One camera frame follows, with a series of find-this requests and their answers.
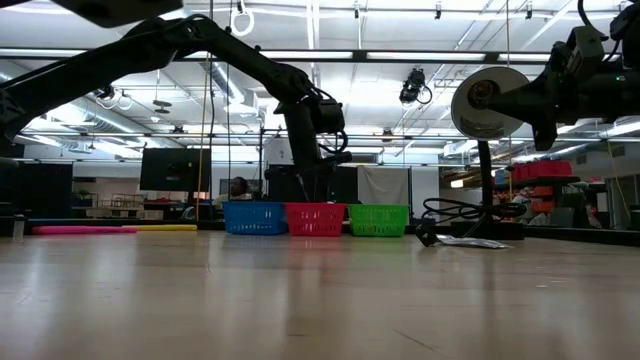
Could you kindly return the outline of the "wooden rack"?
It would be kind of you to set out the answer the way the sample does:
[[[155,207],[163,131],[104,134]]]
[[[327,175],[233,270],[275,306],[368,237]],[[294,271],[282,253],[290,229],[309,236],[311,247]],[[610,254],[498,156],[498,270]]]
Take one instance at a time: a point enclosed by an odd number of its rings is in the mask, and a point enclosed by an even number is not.
[[[144,211],[144,197],[139,194],[114,193],[101,200],[100,209],[109,218],[138,218]]]

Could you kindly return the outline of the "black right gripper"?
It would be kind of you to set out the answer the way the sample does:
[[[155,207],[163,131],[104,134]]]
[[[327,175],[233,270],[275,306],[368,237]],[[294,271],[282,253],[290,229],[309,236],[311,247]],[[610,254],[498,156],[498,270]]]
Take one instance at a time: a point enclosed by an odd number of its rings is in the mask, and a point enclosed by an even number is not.
[[[490,110],[532,125],[535,148],[549,150],[558,135],[557,123],[574,124],[579,119],[607,117],[604,86],[596,81],[604,74],[604,59],[588,79],[577,81],[567,71],[571,48],[556,42],[544,71],[532,82],[487,102]]]

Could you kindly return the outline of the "grey curtain panel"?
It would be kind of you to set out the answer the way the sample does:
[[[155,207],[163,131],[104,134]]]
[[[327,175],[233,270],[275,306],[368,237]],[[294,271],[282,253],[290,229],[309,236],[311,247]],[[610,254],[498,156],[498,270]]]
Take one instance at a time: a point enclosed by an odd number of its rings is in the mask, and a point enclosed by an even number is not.
[[[358,200],[366,205],[408,205],[409,171],[404,168],[357,167]]]

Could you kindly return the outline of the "red storage bins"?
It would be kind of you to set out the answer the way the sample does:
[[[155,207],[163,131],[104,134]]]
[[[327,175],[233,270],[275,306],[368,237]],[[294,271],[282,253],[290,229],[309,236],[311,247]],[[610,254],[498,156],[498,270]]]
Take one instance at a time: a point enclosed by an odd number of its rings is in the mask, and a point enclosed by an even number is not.
[[[542,177],[570,177],[571,175],[570,163],[562,160],[539,160],[516,164],[512,171],[514,181]]]

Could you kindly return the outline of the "person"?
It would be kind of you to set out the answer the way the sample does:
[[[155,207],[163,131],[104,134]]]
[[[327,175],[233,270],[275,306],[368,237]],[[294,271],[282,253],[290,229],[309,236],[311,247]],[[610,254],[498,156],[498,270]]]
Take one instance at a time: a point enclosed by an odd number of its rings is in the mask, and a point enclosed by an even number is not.
[[[248,182],[243,177],[234,177],[229,181],[229,185],[227,191],[221,195],[219,195],[213,202],[212,205],[221,209],[222,204],[224,202],[230,200],[251,200],[252,194],[249,190]]]

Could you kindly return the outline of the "black beam with light strips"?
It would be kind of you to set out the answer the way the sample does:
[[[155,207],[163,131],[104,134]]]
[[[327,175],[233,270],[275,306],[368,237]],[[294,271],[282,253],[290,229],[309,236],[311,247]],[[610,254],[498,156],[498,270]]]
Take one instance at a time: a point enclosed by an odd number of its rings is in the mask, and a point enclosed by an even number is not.
[[[84,49],[36,49],[0,47],[0,59],[60,60],[84,52]],[[339,63],[436,63],[436,64],[521,64],[540,65],[547,53],[465,52],[465,51],[382,51],[382,50],[260,50],[270,59],[283,62]]]

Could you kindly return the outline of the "green plastic basket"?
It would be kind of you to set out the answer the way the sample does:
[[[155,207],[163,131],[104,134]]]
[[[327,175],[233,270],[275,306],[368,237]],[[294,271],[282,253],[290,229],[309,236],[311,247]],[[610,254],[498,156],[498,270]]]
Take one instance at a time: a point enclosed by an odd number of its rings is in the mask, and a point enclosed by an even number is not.
[[[356,237],[401,237],[409,223],[407,205],[351,204],[348,212]]]

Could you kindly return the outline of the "large black display screen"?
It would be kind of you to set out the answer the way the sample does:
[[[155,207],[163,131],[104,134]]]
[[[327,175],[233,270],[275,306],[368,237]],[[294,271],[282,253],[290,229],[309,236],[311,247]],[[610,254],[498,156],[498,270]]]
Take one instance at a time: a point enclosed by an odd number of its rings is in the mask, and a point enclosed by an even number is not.
[[[208,192],[210,177],[209,149],[149,148],[142,153],[143,191]]]

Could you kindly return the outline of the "red plastic basket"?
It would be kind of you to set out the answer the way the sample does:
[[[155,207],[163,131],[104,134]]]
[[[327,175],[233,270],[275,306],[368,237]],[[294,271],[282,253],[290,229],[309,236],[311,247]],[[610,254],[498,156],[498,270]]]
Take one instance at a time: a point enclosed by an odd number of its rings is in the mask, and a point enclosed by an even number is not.
[[[344,203],[285,203],[293,236],[338,237],[342,234]]]

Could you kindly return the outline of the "pink marker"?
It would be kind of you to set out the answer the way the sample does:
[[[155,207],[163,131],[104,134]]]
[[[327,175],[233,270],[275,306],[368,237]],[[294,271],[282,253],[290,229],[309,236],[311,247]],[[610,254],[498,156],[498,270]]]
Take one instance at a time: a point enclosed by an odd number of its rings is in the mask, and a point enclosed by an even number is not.
[[[135,227],[119,226],[37,226],[33,227],[33,235],[95,235],[137,233]]]

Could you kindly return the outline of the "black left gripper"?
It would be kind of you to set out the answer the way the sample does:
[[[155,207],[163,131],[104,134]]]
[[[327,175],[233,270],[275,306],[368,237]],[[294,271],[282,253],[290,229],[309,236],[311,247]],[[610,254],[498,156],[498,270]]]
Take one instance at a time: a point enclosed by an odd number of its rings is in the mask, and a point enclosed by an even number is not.
[[[280,102],[274,111],[284,116],[288,141],[295,165],[294,178],[300,186],[305,202],[325,203],[330,195],[330,182],[335,165],[352,160],[346,150],[348,136],[343,130],[334,133],[341,144],[330,149],[318,143],[311,121],[311,105],[318,101],[305,98],[298,103]]]

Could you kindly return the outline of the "rolling rack with small bins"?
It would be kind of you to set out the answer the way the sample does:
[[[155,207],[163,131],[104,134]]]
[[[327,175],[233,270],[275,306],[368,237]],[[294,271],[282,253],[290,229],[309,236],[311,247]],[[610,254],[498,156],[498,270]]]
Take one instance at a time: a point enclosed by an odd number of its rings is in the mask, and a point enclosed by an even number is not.
[[[521,201],[525,205],[532,205],[531,212],[534,215],[549,214],[553,211],[562,188],[579,181],[579,178],[573,174],[573,170],[570,177],[542,177],[514,181],[513,169],[495,172],[492,179],[494,199],[501,202]]]

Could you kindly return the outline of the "black aluminium table frame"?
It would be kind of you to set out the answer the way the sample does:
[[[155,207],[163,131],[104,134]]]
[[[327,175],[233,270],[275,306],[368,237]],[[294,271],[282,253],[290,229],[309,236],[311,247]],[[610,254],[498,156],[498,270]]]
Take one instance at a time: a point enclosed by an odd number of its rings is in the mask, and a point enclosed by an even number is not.
[[[0,235],[12,235],[15,223],[24,226],[24,234],[30,234],[34,227],[40,226],[151,226],[151,225],[188,225],[188,222],[140,220],[140,219],[26,219],[16,216],[0,216]],[[640,231],[585,229],[529,226],[522,227],[526,238],[544,238],[553,240],[617,245],[640,248]]]

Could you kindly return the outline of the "yellow marker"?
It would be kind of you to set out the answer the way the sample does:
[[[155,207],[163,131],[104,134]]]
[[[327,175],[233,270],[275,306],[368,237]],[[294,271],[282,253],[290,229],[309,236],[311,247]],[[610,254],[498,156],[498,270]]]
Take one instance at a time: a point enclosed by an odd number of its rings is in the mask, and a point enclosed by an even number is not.
[[[195,224],[162,224],[162,225],[127,225],[123,226],[126,229],[133,229],[136,232],[144,231],[197,231],[198,227]]]

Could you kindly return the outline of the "blue plastic basket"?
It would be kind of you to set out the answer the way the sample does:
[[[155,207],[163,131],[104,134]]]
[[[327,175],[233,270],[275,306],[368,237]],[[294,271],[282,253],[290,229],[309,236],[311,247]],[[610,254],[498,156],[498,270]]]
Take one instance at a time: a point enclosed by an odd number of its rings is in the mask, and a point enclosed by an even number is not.
[[[229,201],[223,204],[225,229],[235,235],[279,235],[287,231],[282,203]]]

